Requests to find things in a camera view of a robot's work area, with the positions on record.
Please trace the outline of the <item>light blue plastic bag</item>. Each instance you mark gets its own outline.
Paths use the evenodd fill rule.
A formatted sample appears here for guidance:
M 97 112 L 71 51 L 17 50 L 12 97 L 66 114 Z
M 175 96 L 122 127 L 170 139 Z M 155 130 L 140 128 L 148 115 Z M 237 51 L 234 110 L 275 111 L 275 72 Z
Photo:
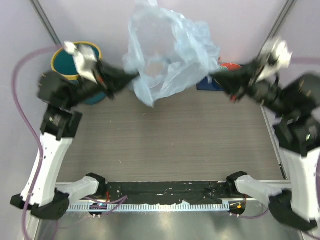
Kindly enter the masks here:
M 220 48 L 214 45 L 207 23 L 194 22 L 156 0 L 137 0 L 128 22 L 128 52 L 170 57 L 173 63 L 161 83 L 153 88 L 131 84 L 136 97 L 153 107 L 159 99 L 194 87 L 208 74 L 221 69 Z

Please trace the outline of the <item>teal trash bin yellow rim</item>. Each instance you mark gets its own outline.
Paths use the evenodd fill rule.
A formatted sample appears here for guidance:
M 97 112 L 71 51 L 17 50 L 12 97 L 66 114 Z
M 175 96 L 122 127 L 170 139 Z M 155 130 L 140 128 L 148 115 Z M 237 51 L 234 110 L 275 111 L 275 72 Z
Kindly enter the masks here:
M 101 49 L 94 43 L 88 42 L 88 41 L 75 41 L 73 42 L 77 47 L 79 45 L 85 45 L 89 46 L 93 49 L 95 56 L 100 60 L 103 57 L 103 54 L 101 52 Z M 76 70 L 76 66 L 74 64 L 73 57 L 68 54 L 64 48 L 60 48 L 57 50 L 53 57 L 51 58 L 51 69 L 60 75 L 64 76 L 70 81 L 73 81 L 74 83 L 78 83 L 78 73 Z M 84 103 L 86 105 L 93 106 L 102 100 L 106 98 L 106 94 L 103 92 L 100 92 L 96 94 L 95 96 L 87 99 Z

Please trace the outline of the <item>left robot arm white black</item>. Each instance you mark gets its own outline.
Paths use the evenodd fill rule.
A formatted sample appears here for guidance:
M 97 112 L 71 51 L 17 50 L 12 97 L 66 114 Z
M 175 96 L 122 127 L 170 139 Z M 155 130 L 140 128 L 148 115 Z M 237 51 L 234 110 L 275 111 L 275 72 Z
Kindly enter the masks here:
M 106 179 L 94 173 L 64 187 L 56 187 L 62 162 L 83 116 L 73 111 L 73 107 L 102 92 L 112 100 L 139 76 L 137 72 L 126 73 L 102 60 L 93 67 L 92 74 L 94 81 L 86 79 L 82 73 L 79 82 L 75 82 L 51 70 L 39 79 L 37 97 L 47 103 L 41 134 L 36 136 L 39 151 L 27 185 L 10 200 L 11 205 L 27 209 L 38 219 L 59 220 L 69 205 L 78 200 L 85 197 L 100 200 L 106 195 Z

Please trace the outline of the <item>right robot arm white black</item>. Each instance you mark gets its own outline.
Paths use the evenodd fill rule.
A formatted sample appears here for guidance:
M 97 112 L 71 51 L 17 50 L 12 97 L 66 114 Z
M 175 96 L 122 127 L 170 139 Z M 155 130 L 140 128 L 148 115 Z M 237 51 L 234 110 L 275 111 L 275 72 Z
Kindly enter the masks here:
M 313 117 L 320 106 L 320 77 L 307 72 L 281 88 L 277 81 L 270 82 L 263 76 L 267 67 L 278 75 L 274 60 L 253 60 L 241 68 L 210 76 L 231 101 L 249 97 L 279 119 L 273 129 L 279 147 L 289 155 L 291 187 L 270 185 L 239 171 L 227 177 L 225 190 L 233 198 L 243 194 L 256 199 L 279 223 L 308 232 L 317 228 L 320 218 L 320 122 Z

